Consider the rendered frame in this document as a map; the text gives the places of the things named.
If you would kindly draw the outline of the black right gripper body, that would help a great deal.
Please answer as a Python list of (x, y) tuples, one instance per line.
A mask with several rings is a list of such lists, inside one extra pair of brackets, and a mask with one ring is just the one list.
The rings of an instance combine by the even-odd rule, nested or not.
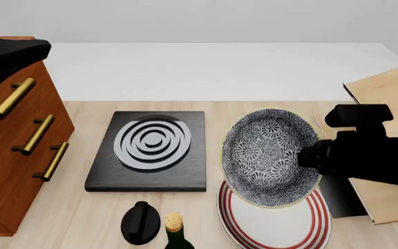
[(331, 144), (332, 140), (318, 140), (311, 147), (302, 149), (297, 156), (298, 166), (315, 169), (319, 174), (333, 174)]

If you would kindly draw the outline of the black white patterned bowl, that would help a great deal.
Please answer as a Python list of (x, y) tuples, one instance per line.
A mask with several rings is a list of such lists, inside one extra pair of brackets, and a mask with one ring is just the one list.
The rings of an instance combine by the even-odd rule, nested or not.
[(225, 136), (222, 170), (229, 188), (261, 208), (289, 207), (311, 194), (321, 180), (299, 167), (298, 154), (318, 136), (300, 116), (284, 109), (261, 109), (241, 118)]

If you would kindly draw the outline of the white plate with red rings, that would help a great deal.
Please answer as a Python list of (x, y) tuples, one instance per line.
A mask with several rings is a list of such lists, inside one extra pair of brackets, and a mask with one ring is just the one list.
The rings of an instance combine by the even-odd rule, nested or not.
[(324, 249), (332, 217), (320, 190), (290, 207), (256, 207), (234, 194), (225, 181), (217, 192), (217, 211), (229, 236), (242, 249)]

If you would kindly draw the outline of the flat black stove plate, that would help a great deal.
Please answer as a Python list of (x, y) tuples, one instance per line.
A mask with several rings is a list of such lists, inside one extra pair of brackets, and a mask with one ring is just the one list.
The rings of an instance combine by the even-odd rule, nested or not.
[(204, 111), (115, 111), (87, 192), (205, 192)]

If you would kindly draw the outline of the dark green corked bottle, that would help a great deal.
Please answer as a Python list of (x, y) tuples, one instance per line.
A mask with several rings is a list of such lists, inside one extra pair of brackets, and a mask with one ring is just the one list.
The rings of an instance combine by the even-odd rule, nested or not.
[(182, 215), (177, 212), (168, 213), (165, 221), (168, 243), (165, 249), (195, 249), (184, 237)]

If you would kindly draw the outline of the round black stove knob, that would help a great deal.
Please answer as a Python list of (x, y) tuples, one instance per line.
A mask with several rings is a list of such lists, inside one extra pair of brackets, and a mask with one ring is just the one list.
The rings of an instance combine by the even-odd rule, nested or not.
[(120, 228), (127, 242), (141, 246), (157, 236), (160, 226), (161, 219), (158, 211), (146, 201), (138, 201), (126, 212)]

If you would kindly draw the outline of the wooden cabinet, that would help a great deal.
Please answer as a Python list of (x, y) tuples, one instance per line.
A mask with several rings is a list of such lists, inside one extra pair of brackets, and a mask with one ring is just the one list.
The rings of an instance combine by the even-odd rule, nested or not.
[[(33, 37), (0, 37), (0, 39), (31, 40)], [(44, 172), (55, 151), (53, 145), (68, 142), (75, 127), (44, 64), (45, 59), (16, 72), (0, 84), (0, 104), (14, 91), (10, 86), (26, 78), (36, 80), (34, 88), (3, 119), (0, 120), (0, 236), (12, 236), (18, 230), (42, 184), (32, 174)], [(24, 145), (37, 130), (35, 118), (49, 114), (55, 121), (29, 156), (11, 151)]]

